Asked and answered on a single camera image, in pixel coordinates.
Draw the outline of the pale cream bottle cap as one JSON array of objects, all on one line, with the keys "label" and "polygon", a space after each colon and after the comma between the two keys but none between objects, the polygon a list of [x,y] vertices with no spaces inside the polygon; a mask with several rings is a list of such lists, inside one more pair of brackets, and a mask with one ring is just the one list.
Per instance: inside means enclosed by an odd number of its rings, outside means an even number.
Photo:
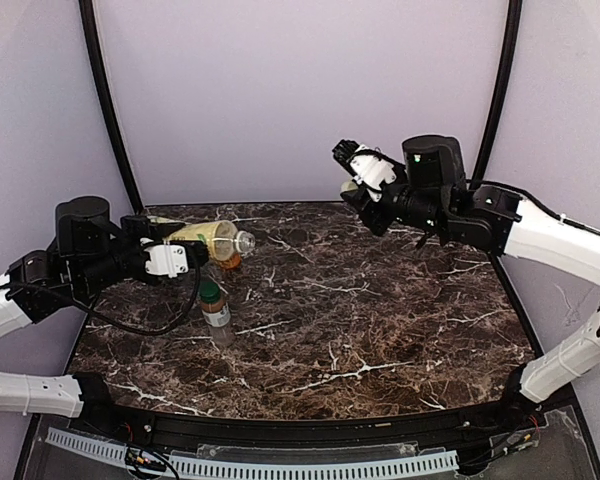
[{"label": "pale cream bottle cap", "polygon": [[352,180],[345,181],[340,187],[340,195],[356,192],[359,186]]}]

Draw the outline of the yellow tea bottle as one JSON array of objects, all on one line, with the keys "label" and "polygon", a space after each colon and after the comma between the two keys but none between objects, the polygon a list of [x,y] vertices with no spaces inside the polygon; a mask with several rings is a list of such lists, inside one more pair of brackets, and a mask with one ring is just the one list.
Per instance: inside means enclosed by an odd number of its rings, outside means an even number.
[{"label": "yellow tea bottle", "polygon": [[230,260],[234,255],[251,253],[256,245],[253,234],[239,229],[233,222],[219,220],[206,223],[186,223],[168,236],[171,242],[201,241],[216,261]]}]

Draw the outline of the green cap brown bottle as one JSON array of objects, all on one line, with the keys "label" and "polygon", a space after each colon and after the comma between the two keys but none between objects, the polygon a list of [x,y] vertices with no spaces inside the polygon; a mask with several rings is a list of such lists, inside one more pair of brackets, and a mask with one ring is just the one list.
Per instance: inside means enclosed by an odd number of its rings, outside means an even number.
[{"label": "green cap brown bottle", "polygon": [[234,342],[231,311],[220,286],[210,280],[202,281],[199,303],[211,338],[217,346],[229,346]]}]

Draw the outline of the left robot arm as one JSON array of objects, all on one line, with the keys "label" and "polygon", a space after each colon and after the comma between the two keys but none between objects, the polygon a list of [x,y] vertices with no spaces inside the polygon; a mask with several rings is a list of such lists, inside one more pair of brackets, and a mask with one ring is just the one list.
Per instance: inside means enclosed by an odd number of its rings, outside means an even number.
[{"label": "left robot arm", "polygon": [[[106,288],[142,279],[148,252],[110,219],[109,202],[82,196],[57,205],[55,237],[0,276],[0,339],[61,309],[91,312]],[[111,396],[101,375],[35,376],[0,372],[0,412],[78,418]]]}]

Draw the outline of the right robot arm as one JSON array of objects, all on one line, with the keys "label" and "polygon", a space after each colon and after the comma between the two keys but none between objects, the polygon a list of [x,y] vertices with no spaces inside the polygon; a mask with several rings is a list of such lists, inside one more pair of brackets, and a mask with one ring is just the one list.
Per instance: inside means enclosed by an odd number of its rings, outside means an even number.
[{"label": "right robot arm", "polygon": [[[346,139],[332,150],[351,178],[340,196],[374,235],[398,222],[441,244],[532,260],[600,287],[599,230],[550,210],[523,189],[467,179],[454,137],[412,137],[402,152],[397,161]],[[535,408],[599,364],[600,304],[579,330],[512,372],[502,403]]]}]

